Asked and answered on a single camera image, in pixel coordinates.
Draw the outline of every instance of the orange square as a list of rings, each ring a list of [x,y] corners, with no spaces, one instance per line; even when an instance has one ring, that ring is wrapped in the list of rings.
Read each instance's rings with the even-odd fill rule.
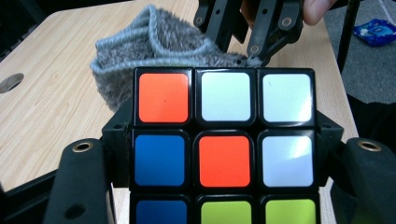
[[[138,94],[138,114],[143,122],[182,123],[189,117],[186,74],[143,74]]]
[[[209,188],[250,183],[250,146],[245,136],[205,136],[199,141],[200,182]]]

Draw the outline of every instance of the blue wrapper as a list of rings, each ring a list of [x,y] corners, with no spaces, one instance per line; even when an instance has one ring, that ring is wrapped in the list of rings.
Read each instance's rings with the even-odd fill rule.
[[[396,26],[379,19],[355,26],[353,33],[370,46],[382,46],[396,40]]]

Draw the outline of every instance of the wooden table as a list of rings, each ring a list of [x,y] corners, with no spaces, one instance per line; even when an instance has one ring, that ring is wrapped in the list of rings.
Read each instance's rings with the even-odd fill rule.
[[[0,93],[0,180],[5,191],[57,168],[64,148],[99,138],[112,117],[90,69],[95,42],[126,27],[148,3],[192,23],[197,0],[136,0],[50,15],[0,63],[0,82],[24,74],[19,86]],[[230,50],[245,53],[247,44]],[[300,40],[275,55],[269,66],[316,71],[318,110],[357,136],[325,24],[305,26]],[[322,222],[334,223],[329,187],[321,190]],[[127,189],[115,191],[119,223],[128,222]]]

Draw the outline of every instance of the floor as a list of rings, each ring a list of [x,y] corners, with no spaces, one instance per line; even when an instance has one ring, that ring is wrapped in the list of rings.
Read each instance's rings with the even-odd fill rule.
[[[346,7],[329,11],[325,22],[335,55],[343,28]],[[396,22],[396,2],[365,0],[361,2],[355,25],[372,19]],[[352,36],[342,79],[346,92],[365,103],[396,102],[396,41],[382,47],[370,47]]]

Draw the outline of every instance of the gray towel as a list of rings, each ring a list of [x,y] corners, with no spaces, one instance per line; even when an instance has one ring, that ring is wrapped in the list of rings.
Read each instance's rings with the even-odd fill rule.
[[[259,67],[259,59],[223,53],[196,27],[170,12],[147,6],[116,35],[96,42],[91,69],[111,110],[132,97],[138,66]]]

